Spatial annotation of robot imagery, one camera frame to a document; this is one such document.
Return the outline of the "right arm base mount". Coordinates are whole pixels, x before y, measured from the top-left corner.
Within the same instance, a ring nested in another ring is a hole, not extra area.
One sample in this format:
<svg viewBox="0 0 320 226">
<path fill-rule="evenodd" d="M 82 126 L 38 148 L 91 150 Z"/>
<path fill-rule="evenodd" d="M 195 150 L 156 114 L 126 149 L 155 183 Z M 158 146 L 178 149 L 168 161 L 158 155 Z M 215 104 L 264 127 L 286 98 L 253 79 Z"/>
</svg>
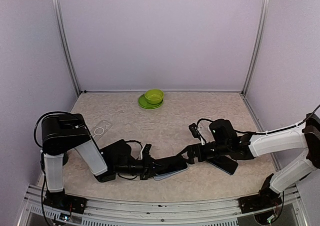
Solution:
<svg viewBox="0 0 320 226">
<path fill-rule="evenodd" d="M 277 193 L 270 188 L 273 175 L 274 174 L 272 173 L 265 179 L 258 194 L 244 196 L 238 199 L 242 213 L 258 211 L 276 206 L 277 204 L 282 204 L 283 200 L 280 193 Z"/>
</svg>

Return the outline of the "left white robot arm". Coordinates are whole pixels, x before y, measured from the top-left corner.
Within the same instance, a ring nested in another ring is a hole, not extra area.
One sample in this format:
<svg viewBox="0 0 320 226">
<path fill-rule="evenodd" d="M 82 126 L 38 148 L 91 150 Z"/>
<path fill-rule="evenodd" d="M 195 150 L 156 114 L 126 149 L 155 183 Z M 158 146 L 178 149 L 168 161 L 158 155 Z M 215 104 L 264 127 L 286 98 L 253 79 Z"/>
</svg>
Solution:
<svg viewBox="0 0 320 226">
<path fill-rule="evenodd" d="M 151 145 L 146 144 L 140 157 L 132 156 L 129 141 L 123 139 L 99 149 L 81 114 L 49 113 L 41 122 L 43 168 L 50 199 L 59 208 L 70 203 L 64 193 L 63 156 L 74 149 L 88 165 L 99 182 L 114 180 L 118 174 L 138 176 L 147 180 L 188 168 L 181 156 L 154 159 L 150 155 Z"/>
</svg>

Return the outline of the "black phone light edge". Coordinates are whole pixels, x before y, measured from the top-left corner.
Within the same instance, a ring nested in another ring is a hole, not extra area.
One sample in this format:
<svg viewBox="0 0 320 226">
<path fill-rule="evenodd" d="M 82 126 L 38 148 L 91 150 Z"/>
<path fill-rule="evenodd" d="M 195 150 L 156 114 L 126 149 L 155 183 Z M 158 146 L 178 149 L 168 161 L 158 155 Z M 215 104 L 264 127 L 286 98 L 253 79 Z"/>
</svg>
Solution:
<svg viewBox="0 0 320 226">
<path fill-rule="evenodd" d="M 156 176 L 164 176 L 169 175 L 175 172 L 179 172 L 182 170 L 188 169 L 188 164 L 184 161 L 177 161 L 171 164 L 168 164 L 165 168 L 158 171 L 155 175 Z"/>
</svg>

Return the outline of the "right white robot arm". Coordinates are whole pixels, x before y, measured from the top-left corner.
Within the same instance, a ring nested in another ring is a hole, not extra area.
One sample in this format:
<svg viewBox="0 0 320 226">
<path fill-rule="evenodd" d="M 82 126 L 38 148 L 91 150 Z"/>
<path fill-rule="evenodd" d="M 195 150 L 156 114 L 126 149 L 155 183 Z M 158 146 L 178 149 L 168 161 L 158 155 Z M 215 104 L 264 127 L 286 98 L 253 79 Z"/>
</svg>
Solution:
<svg viewBox="0 0 320 226">
<path fill-rule="evenodd" d="M 234 160 L 252 160 L 265 154 L 301 148 L 301 154 L 281 171 L 271 174 L 263 183 L 256 204 L 266 208 L 276 195 L 320 167 L 320 119 L 313 113 L 303 121 L 270 132 L 237 132 L 227 119 L 211 121 L 213 142 L 189 145 L 179 154 L 193 164 L 212 158 L 230 156 Z"/>
</svg>

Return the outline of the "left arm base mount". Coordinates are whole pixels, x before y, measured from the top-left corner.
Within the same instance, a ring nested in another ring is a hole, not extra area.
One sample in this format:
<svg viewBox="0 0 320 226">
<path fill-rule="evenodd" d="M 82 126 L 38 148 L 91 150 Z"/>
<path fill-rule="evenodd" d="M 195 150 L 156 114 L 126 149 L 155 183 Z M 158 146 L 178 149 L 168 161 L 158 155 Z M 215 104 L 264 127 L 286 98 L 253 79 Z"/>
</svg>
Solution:
<svg viewBox="0 0 320 226">
<path fill-rule="evenodd" d="M 46 192 L 44 205 L 52 208 L 68 211 L 71 213 L 84 214 L 87 199 L 84 197 L 73 196 L 66 194 L 65 191 L 61 192 Z"/>
</svg>

